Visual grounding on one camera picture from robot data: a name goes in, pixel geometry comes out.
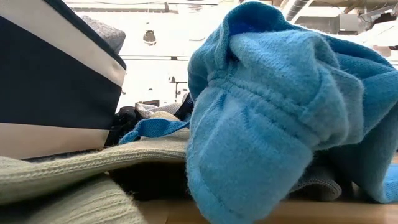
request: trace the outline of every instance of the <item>blue fleece fabric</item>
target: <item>blue fleece fabric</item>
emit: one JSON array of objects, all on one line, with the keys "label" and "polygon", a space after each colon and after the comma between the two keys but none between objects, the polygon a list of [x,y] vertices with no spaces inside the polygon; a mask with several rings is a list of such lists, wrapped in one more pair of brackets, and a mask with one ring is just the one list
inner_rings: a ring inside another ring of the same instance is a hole
[{"label": "blue fleece fabric", "polygon": [[398,72],[371,49],[233,9],[191,57],[188,185],[212,223],[252,223],[330,150],[374,200],[398,200]]}]

